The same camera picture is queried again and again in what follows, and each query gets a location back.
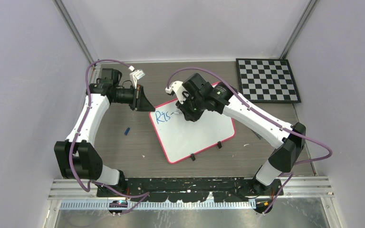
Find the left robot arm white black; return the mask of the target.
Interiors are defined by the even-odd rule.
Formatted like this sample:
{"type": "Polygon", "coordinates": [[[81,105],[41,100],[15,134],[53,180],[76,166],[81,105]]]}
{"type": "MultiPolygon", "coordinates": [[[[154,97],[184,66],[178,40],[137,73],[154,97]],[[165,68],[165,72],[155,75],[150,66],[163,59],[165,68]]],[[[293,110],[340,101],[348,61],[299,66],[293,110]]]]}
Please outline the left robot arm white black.
{"type": "Polygon", "coordinates": [[[61,175],[65,179],[91,180],[108,185],[116,197],[126,193],[127,183],[123,171],[103,164],[94,148],[96,134],[105,112],[112,103],[127,104],[133,111],[153,112],[154,106],[144,94],[144,87],[137,83],[144,76],[142,70],[130,67],[130,87],[120,84],[122,73],[103,68],[101,77],[89,85],[81,115],[71,133],[54,146],[61,175]]]}

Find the white whiteboard pink rim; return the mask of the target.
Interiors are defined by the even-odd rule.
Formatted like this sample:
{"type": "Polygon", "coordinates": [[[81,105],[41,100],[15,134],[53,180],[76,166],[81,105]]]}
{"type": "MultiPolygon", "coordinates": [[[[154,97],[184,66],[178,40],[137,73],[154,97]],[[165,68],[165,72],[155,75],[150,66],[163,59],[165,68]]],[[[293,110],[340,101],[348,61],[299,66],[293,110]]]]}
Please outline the white whiteboard pink rim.
{"type": "Polygon", "coordinates": [[[224,142],[236,134],[234,120],[217,112],[204,111],[196,122],[186,121],[176,107],[177,98],[155,107],[149,113],[166,160],[175,164],[224,142]]]}

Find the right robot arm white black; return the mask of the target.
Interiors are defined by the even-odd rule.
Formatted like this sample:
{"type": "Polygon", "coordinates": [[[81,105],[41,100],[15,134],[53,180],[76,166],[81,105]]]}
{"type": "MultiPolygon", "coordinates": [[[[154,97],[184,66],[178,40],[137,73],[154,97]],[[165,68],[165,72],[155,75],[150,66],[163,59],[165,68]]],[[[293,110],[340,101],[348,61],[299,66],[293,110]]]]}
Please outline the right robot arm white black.
{"type": "Polygon", "coordinates": [[[264,195],[272,182],[282,173],[292,170],[303,151],[306,127],[284,122],[260,109],[224,80],[212,86],[195,73],[185,81],[171,82],[166,88],[169,95],[176,95],[177,108],[186,121],[198,121],[204,111],[217,112],[244,124],[273,148],[273,153],[253,177],[251,190],[264,195]]]}

